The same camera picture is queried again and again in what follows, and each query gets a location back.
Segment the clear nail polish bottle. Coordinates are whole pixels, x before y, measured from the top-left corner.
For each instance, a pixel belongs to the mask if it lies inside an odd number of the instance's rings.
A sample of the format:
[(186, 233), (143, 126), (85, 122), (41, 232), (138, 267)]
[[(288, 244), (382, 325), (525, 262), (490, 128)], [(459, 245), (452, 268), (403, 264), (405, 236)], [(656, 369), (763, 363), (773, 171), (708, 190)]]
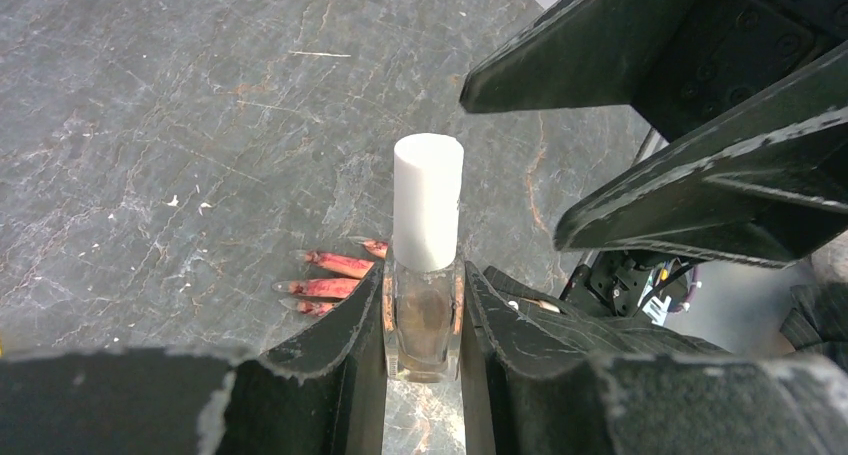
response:
[(392, 236), (382, 328), (390, 378), (457, 379), (465, 268), (458, 234), (464, 148), (448, 135), (408, 135), (393, 149)]

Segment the black pinstripe sleeve forearm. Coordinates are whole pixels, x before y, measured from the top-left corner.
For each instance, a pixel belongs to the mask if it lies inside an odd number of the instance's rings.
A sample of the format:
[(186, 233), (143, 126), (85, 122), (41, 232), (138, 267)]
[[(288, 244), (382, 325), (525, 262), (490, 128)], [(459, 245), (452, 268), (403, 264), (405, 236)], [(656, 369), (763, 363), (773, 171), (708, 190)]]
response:
[[(725, 354), (699, 337), (679, 334), (649, 321), (592, 315), (571, 302), (557, 312), (536, 304), (542, 292), (489, 266), (484, 277), (506, 301), (576, 353), (595, 351), (650, 354)], [(847, 285), (796, 285), (792, 306), (779, 329), (784, 353), (821, 355), (847, 369)]]

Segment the mannequin hand with red nails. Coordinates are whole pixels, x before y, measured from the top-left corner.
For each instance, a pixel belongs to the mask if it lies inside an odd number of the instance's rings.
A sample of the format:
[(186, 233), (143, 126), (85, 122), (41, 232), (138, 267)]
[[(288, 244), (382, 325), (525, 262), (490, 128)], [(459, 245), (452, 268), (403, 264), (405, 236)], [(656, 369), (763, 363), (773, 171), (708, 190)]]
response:
[[(371, 256), (385, 260), (389, 251), (389, 242), (374, 238), (354, 236), (350, 240), (360, 245)], [(335, 278), (313, 278), (305, 280), (278, 281), (272, 284), (276, 292), (294, 296), (297, 310), (303, 314), (323, 316), (332, 310), (340, 301), (346, 299), (354, 291), (360, 280), (375, 264), (365, 258), (357, 258), (323, 250), (296, 250), (293, 252), (301, 261), (329, 271)], [(500, 289), (502, 297), (516, 310), (521, 307), (520, 301), (535, 305), (553, 313), (563, 313), (557, 304), (540, 297), (546, 294), (518, 294)]]

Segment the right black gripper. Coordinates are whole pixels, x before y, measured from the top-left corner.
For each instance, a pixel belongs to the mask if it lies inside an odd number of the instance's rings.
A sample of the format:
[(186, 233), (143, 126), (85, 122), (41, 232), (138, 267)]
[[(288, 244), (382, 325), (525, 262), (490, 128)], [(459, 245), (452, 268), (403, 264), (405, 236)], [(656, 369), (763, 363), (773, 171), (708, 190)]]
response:
[(468, 73), (469, 113), (633, 98), (687, 134), (568, 209), (557, 249), (783, 268), (845, 232), (847, 0), (695, 1), (559, 0)]

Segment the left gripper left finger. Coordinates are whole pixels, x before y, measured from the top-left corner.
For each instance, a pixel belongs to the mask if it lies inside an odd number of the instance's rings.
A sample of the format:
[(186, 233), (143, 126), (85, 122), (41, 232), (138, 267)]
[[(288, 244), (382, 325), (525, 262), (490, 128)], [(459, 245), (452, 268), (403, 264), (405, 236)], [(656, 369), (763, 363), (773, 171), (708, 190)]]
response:
[(5, 454), (377, 454), (382, 269), (267, 352), (30, 351), (1, 361)]

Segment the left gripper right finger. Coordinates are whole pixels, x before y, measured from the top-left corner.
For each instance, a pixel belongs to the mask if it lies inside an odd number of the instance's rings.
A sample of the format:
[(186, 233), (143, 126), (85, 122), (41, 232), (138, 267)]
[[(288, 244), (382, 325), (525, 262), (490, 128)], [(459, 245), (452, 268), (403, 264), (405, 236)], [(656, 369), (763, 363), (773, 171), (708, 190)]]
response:
[(584, 353), (465, 266), (470, 454), (843, 454), (847, 377), (821, 356)]

